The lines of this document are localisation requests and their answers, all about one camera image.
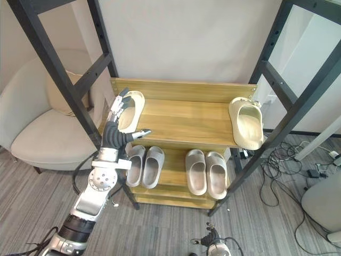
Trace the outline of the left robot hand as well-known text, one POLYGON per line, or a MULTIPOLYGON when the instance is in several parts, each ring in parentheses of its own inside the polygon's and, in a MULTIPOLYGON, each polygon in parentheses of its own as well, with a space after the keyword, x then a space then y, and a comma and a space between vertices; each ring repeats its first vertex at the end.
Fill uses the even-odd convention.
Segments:
POLYGON ((144 105, 142 92, 128 88, 121 91, 110 107, 101 147, 119 150, 129 142, 149 135, 150 129, 137 130, 144 105))

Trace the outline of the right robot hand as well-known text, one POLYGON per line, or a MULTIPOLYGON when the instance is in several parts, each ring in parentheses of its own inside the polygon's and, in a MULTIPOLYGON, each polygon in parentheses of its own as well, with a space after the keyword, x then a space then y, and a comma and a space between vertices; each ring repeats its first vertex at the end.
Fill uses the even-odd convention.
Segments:
POLYGON ((215 226, 207 222, 206 230, 208 231, 208 234, 204 236, 203 238, 193 238, 190 240, 190 243, 193 245, 203 245, 207 248, 209 248, 212 244, 216 243, 218 239, 220 239, 220 235, 217 232, 215 226))

